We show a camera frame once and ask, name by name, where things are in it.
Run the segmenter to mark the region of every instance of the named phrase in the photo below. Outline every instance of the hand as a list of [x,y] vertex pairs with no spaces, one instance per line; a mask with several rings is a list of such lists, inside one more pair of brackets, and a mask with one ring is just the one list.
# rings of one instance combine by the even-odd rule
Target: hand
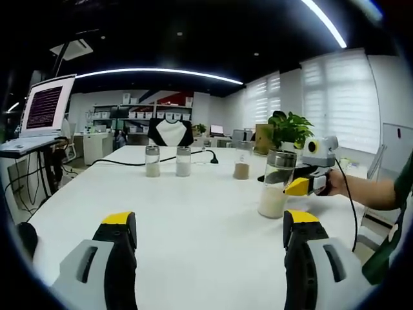
[[338,194],[343,194],[345,192],[346,185],[341,171],[331,170],[328,176],[328,182],[331,185],[331,191],[328,193],[328,195],[334,196]]

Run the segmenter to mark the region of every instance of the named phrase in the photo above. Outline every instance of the glass jar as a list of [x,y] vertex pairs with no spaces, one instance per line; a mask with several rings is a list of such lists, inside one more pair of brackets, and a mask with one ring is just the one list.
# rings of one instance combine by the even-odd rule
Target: glass jar
[[160,150],[157,145],[148,145],[145,149],[145,167],[146,176],[149,178],[157,178],[161,175],[159,167]]
[[252,143],[239,141],[236,148],[234,178],[247,180],[250,177],[250,162],[252,155]]
[[288,195],[283,191],[292,182],[297,154],[283,150],[270,150],[258,213],[267,218],[281,218]]
[[176,176],[190,176],[191,174],[191,148],[176,148]]

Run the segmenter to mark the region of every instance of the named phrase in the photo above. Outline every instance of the ceiling light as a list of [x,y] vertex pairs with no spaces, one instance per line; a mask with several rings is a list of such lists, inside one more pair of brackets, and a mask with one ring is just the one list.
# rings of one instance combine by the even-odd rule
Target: ceiling light
[[221,81],[226,81],[229,83],[234,83],[238,85],[244,85],[244,83],[236,81],[235,79],[227,79],[226,77],[221,76],[214,76],[212,74],[194,72],[194,71],[186,71],[186,70],[176,70],[176,69],[163,69],[163,68],[128,68],[128,69],[114,69],[114,70],[105,70],[105,71],[97,71],[92,73],[80,74],[76,76],[76,79],[86,78],[88,76],[97,76],[99,74],[109,74],[109,73],[120,73],[120,72],[166,72],[166,73],[180,73],[180,74],[188,74],[191,76],[203,76],[204,78],[209,79],[219,79]]
[[10,113],[14,108],[16,108],[16,106],[18,106],[20,104],[20,102],[16,102],[15,104],[13,104],[10,109],[7,110],[7,113]]
[[324,25],[330,30],[331,34],[336,38],[336,41],[340,45],[341,48],[346,48],[347,44],[344,42],[343,38],[341,37],[340,33],[338,32],[337,28],[333,25],[331,20],[324,14],[324,12],[313,2],[313,0],[301,0],[307,5],[311,11],[313,11],[318,18],[324,23]]

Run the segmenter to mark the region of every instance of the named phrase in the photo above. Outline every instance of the green sleeve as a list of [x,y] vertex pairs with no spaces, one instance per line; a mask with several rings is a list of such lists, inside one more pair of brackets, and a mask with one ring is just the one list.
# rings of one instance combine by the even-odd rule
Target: green sleeve
[[396,193],[396,205],[403,208],[409,192],[413,186],[413,152],[410,154],[401,174],[394,182],[394,192]]

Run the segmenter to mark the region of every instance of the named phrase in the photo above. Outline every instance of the glass jar with white powder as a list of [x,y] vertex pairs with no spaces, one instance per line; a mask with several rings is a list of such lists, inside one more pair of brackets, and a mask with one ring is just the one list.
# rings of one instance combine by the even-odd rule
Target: glass jar with white powder
[[191,148],[176,148],[176,176],[190,176],[191,174]]
[[145,149],[145,167],[146,176],[149,178],[157,178],[161,175],[159,167],[160,151],[157,145],[148,145]]
[[291,183],[297,154],[283,150],[270,150],[265,168],[264,188],[258,213],[267,218],[281,218],[288,196],[283,193]]

